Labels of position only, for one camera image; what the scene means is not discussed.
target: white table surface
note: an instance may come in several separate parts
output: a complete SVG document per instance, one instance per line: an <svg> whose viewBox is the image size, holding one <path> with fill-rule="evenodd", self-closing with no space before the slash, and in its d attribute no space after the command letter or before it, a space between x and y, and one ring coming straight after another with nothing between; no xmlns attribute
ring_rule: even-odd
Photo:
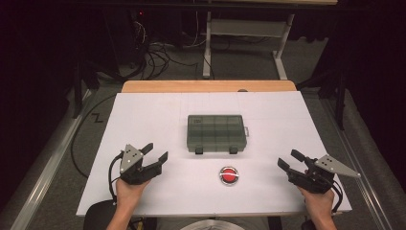
<svg viewBox="0 0 406 230"><path fill-rule="evenodd" d="M247 147L237 155L188 152L190 114L241 114L249 129ZM92 204L111 199L108 168L125 145L141 149L148 143L154 149L144 157L144 166L165 151L169 159L163 173L146 187L134 213L145 217L302 214L304 198L287 181L278 158L303 172L306 166L290 155L292 149L311 158L327 154L300 92L122 93L114 103L78 216L84 216ZM120 161L112 178L120 175L119 166ZM240 175L233 186L219 179L226 166L235 167ZM339 211L349 210L344 194Z"/></svg>

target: cable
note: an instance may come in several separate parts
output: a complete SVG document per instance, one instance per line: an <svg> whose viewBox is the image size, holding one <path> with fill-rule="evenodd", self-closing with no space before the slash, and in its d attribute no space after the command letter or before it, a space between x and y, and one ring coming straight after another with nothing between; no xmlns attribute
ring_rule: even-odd
<svg viewBox="0 0 406 230"><path fill-rule="evenodd" d="M335 193L337 193L337 195L338 195L338 201L337 201L337 203L335 204L334 208L331 211L331 213L333 215L335 215L335 213L337 213L338 207L340 207L341 202L343 201L343 190L341 189L341 186L337 183L337 181L334 180L334 183L337 184L340 191L338 191L337 187L335 187L334 185L332 186Z"/></svg>
<svg viewBox="0 0 406 230"><path fill-rule="evenodd" d="M197 63L193 64L186 64L182 63L179 61L176 61L170 57L168 54L167 50L165 49L165 43L164 44L158 44L158 43L151 43L147 52L147 55L149 56L149 60L147 61L147 64L152 67L152 71L149 73L147 77L145 77L145 71L143 72L140 80L152 80L157 77L159 77L163 72L165 72L169 68L169 63L172 61L176 64L180 65L185 65L185 66L194 66L194 72L197 72ZM163 61L162 64L157 64L155 59ZM160 68L158 73L155 73L156 68Z"/></svg>
<svg viewBox="0 0 406 230"><path fill-rule="evenodd" d="M206 42L206 39L202 40L200 43L195 44L195 45L190 45L190 46L183 46L182 48L191 48L191 47L197 47L197 46L201 46Z"/></svg>
<svg viewBox="0 0 406 230"><path fill-rule="evenodd" d="M120 177L116 177L114 180L111 181L111 183L113 183L114 181L120 179Z"/></svg>
<svg viewBox="0 0 406 230"><path fill-rule="evenodd" d="M77 162L76 162L76 160L75 160L74 145L75 145L76 138L77 138L77 136L78 136L78 133L79 133L79 131L80 131L81 126L83 125L83 123L84 123L84 121L86 120L86 118L92 113L92 111L93 111L96 107L98 107L100 104L102 104L102 103L104 103L105 101L107 101L107 100L109 100L109 99L111 99L111 98L114 98L114 97L116 97L116 94L115 94L115 95L111 95L111 96L109 96L109 97L107 97L107 98L101 100L99 103L96 103L96 104L89 110L89 112L86 113L86 115L83 117L83 119L80 121L80 123L79 123L77 129L75 130L75 133L74 133L74 135L73 135L73 137L72 137L71 148L70 148L72 162L74 163L74 166L75 166L76 170L77 170L83 177L85 177L85 178L88 178L89 175L87 175L86 173L84 173L84 172L79 168L79 166L78 166L78 164L77 164Z"/></svg>
<svg viewBox="0 0 406 230"><path fill-rule="evenodd" d="M194 42L192 43L192 45L187 45L187 46L183 46L183 47L194 47L194 44L197 41L197 37L199 36L199 17L197 16L197 12L196 12L196 35L194 36Z"/></svg>
<svg viewBox="0 0 406 230"><path fill-rule="evenodd" d="M230 49L230 46L231 46L231 40L230 39L226 39L225 37L225 35L217 35L218 37L220 37L220 38L223 38L223 39L225 39L226 41L227 41L227 47L226 48L223 48L223 49L217 49L217 48L214 48L213 46L211 46L210 48L212 49L212 50L216 50L216 51L227 51L227 50L229 50Z"/></svg>
<svg viewBox="0 0 406 230"><path fill-rule="evenodd" d="M212 65L206 60L206 58L204 57L204 55L203 55L203 59L204 59L204 61L209 65L209 67L210 67L210 72L212 73L212 76L213 76L213 80L215 80L214 71L213 71Z"/></svg>
<svg viewBox="0 0 406 230"><path fill-rule="evenodd" d="M143 57L143 59L141 60L140 65L138 66L138 68L135 71L133 71L132 73L130 73L127 76L122 76L122 75L120 75L120 74L118 74L118 73L116 73L114 71L108 70L108 69L106 69L106 68L104 68L104 67L102 67L102 66L98 65L97 63L95 63L93 61L90 61L90 60L86 60L85 64L86 64L87 67L90 67L90 68L94 69L95 71L103 72L107 76L109 76L109 77L113 78L114 80L119 81L121 83L124 83L124 82L128 81L128 79L130 79L130 78L132 78L134 76L137 76L146 67L145 58Z"/></svg>
<svg viewBox="0 0 406 230"><path fill-rule="evenodd" d="M139 23L138 21L133 21L134 27L135 25L138 26L138 31L137 31L137 36L135 37L135 41L137 41L138 35L140 34L141 29L143 29L143 41L141 43L144 43L146 41L146 28L143 26L143 24Z"/></svg>
<svg viewBox="0 0 406 230"><path fill-rule="evenodd" d="M263 36L258 41L248 41L248 40L240 39L239 37L243 38L243 37L246 37L246 36L233 36L233 37L230 37L230 39L234 40L234 41L248 43L248 44L259 44L259 43L265 42L265 41L267 41L267 40L269 40L271 38L269 36Z"/></svg>
<svg viewBox="0 0 406 230"><path fill-rule="evenodd" d="M113 170L113 166L116 163L116 161L122 159L124 156L124 151L122 150L120 154L118 154L116 157L114 157L113 161L110 164L110 167L108 168L108 190L110 191L111 197L113 197L114 202L117 202L117 196L114 194L113 190L113 181L111 180L111 172Z"/></svg>

